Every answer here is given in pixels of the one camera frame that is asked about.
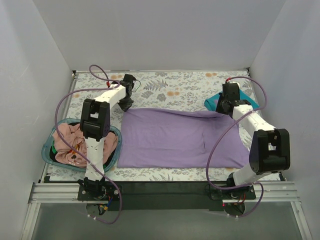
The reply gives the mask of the purple t shirt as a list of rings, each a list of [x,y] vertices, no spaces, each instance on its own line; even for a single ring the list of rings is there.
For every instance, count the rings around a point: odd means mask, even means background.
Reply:
[[[118,168],[205,168],[234,122],[214,111],[133,108],[123,114]]]

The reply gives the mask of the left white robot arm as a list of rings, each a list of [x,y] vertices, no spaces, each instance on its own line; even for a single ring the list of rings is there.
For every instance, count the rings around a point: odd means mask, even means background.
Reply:
[[[105,140],[111,129],[111,109],[115,105],[125,112],[134,101],[131,99],[136,83],[133,75],[125,74],[119,83],[115,81],[106,90],[94,99],[85,99],[82,105],[80,130],[86,144],[86,158],[89,163],[86,167],[85,180],[99,182],[104,177]]]

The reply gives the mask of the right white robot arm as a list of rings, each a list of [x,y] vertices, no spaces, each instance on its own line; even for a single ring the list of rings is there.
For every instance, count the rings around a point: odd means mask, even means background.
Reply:
[[[288,170],[291,166],[290,134],[265,121],[251,103],[241,99],[239,85],[224,83],[219,94],[216,112],[230,116],[251,136],[248,161],[240,170],[229,175],[227,195],[237,199],[245,192],[243,185],[251,184],[264,176]]]

